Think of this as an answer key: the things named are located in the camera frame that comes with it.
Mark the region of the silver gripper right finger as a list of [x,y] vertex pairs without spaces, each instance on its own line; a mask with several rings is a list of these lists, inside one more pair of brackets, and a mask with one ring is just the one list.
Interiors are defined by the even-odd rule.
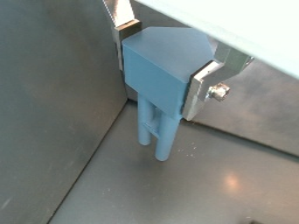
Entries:
[[253,57],[225,45],[217,44],[213,60],[190,76],[181,117],[189,121],[198,113],[205,101],[213,98],[221,102],[229,87],[222,83],[237,75],[252,62]]

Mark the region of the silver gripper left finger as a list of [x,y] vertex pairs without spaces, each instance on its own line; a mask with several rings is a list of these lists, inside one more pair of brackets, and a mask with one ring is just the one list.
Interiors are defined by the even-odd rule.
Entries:
[[102,0],[102,3],[111,24],[118,68],[123,69],[121,41],[141,31],[141,22],[135,19],[129,0]]

